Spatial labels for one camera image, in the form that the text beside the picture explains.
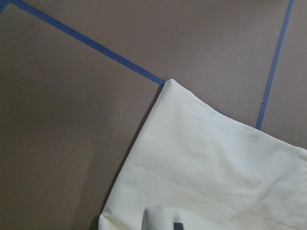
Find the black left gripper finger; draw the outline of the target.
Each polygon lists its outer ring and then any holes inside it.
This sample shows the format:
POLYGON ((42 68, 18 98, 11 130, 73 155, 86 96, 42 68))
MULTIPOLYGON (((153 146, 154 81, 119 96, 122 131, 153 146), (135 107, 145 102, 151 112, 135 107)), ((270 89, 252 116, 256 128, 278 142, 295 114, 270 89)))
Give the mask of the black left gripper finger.
POLYGON ((184 230, 184 225, 180 222, 175 222, 173 224, 174 230, 184 230))

